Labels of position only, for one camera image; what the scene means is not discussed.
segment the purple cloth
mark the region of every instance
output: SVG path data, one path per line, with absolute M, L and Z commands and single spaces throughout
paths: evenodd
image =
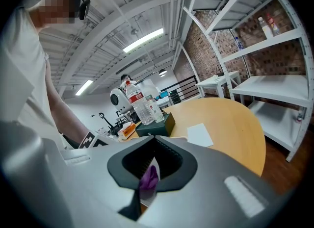
M 154 189 L 158 183 L 158 174 L 156 167 L 154 165 L 150 166 L 148 170 L 143 175 L 140 183 L 140 190 L 150 190 Z

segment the black hair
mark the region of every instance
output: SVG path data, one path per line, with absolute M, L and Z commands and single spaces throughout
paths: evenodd
M 81 0 L 69 0 L 69 18 L 79 16 L 79 7 Z
M 123 74 L 123 75 L 121 75 L 121 82 L 122 82 L 122 80 L 123 80 L 124 78 L 126 78 L 126 77 L 130 78 L 130 80 L 133 81 L 133 79 L 131 78 L 130 75 L 128 75 L 128 74 Z

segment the green box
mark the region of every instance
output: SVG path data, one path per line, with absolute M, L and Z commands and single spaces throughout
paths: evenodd
M 153 122 L 149 125 L 143 125 L 140 123 L 135 128 L 136 133 L 139 137 L 148 135 L 170 136 L 176 121 L 171 113 L 165 115 L 164 117 L 165 119 L 159 123 Z

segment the neck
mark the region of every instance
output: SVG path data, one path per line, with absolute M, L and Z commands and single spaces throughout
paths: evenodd
M 35 6 L 27 9 L 27 11 L 36 28 L 37 33 L 49 27 L 49 25 L 45 23 L 45 13 L 40 11 L 40 4 L 36 4 Z

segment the vr headset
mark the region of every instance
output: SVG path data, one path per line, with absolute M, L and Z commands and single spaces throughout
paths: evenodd
M 88 14 L 90 0 L 82 0 L 83 3 L 79 6 L 79 19 L 83 21 Z

